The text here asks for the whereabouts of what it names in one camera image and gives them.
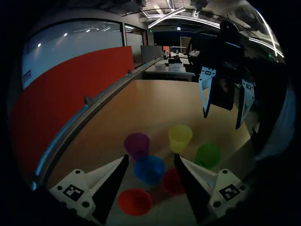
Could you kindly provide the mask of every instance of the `plastic cup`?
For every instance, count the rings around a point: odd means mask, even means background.
[[[138,161],[149,153],[149,138],[144,133],[133,133],[124,142],[124,147],[133,159]]]
[[[220,161],[219,148],[213,144],[204,144],[196,152],[195,164],[210,169]]]
[[[146,191],[129,189],[119,195],[118,205],[126,214],[140,216],[146,214],[152,208],[153,202]]]
[[[185,193],[185,189],[176,168],[172,168],[164,174],[163,186],[170,195],[182,195]]]
[[[170,149],[175,153],[182,152],[192,138],[192,131],[188,126],[176,125],[168,130]]]
[[[158,184],[164,172],[165,164],[156,156],[141,157],[134,168],[136,177],[149,185]]]

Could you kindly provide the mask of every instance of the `glass window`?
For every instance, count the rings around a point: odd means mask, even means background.
[[[108,21],[73,21],[50,27],[25,44],[22,81],[25,89],[34,79],[54,66],[85,53],[123,46],[120,24]]]
[[[125,25],[127,46],[132,47],[134,67],[142,65],[140,46],[146,45],[146,31],[131,25]]]

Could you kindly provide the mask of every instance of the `red cup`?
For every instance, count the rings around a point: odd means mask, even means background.
[[[141,189],[129,189],[119,195],[118,205],[126,214],[141,216],[152,208],[153,201],[146,191]]]
[[[164,174],[163,186],[170,195],[185,194],[185,189],[176,168],[172,168]]]

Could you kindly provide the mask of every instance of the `ceiling lamp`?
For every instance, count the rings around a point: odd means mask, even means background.
[[[258,39],[255,39],[255,38],[249,38],[249,40],[250,40],[250,41],[253,41],[253,42],[256,42],[256,43],[258,43],[258,44],[261,44],[261,45],[263,45],[263,46],[266,46],[266,47],[268,47],[268,48],[270,48],[270,49],[272,49],[272,50],[275,51],[275,49],[274,49],[274,47],[273,47],[272,45],[267,44],[267,43],[265,43],[265,42],[263,42],[263,41],[261,41],[261,40],[258,40]],[[282,56],[282,57],[284,58],[283,53],[281,53],[278,49],[276,49],[276,52],[277,52],[280,56]]]
[[[125,25],[126,28],[129,28],[129,29],[134,29],[133,27],[131,26],[128,26],[128,25]]]
[[[272,43],[273,43],[273,48],[274,48],[275,56],[277,56],[277,49],[276,49],[276,45],[275,45],[275,42],[274,42],[274,38],[273,38],[273,35],[272,35],[272,32],[271,32],[271,29],[270,29],[268,23],[267,23],[267,22],[265,21],[265,19],[263,18],[263,16],[262,16],[258,11],[257,11],[257,13],[258,13],[259,16],[261,17],[263,23],[264,23],[265,26],[266,26],[266,29],[268,30],[268,33],[269,33],[269,35],[270,35],[270,37],[271,37],[271,41],[272,41]]]
[[[174,16],[174,15],[176,15],[176,14],[178,14],[178,13],[184,12],[185,10],[186,10],[186,9],[185,9],[184,7],[181,7],[181,8],[179,8],[179,9],[176,9],[176,10],[173,11],[173,12],[170,12],[170,13],[164,15],[163,17],[157,19],[155,22],[153,22],[152,24],[150,24],[150,25],[148,26],[148,29],[150,29],[151,27],[154,27],[155,25],[157,25],[158,23],[162,22],[163,20],[166,20],[166,19],[168,19],[168,18],[170,18],[170,17],[172,17],[172,16]]]
[[[160,14],[151,14],[151,15],[148,15],[147,17],[148,18],[161,18],[163,16],[164,15],[160,15]],[[186,17],[186,16],[180,16],[180,15],[173,15],[173,16],[170,17],[170,19],[182,19],[182,20],[195,21],[195,22],[199,22],[199,23],[203,23],[203,24],[206,24],[206,25],[210,25],[210,26],[213,26],[213,27],[219,29],[219,24],[218,23],[211,22],[211,21],[208,21],[208,20],[199,19],[199,18]]]
[[[218,23],[214,23],[208,20],[203,20],[203,19],[198,19],[198,18],[193,18],[193,17],[185,17],[185,16],[179,16],[179,15],[175,15],[172,16],[173,19],[183,19],[183,20],[190,20],[190,21],[195,21],[195,22],[199,22],[199,23],[203,23],[215,28],[220,29],[219,24]]]

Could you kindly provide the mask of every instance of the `orange wall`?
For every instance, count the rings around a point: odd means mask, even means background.
[[[65,61],[34,80],[9,117],[13,150],[22,173],[31,178],[49,143],[84,105],[134,69],[132,49],[117,47]]]
[[[169,46],[163,46],[163,50],[169,52]]]

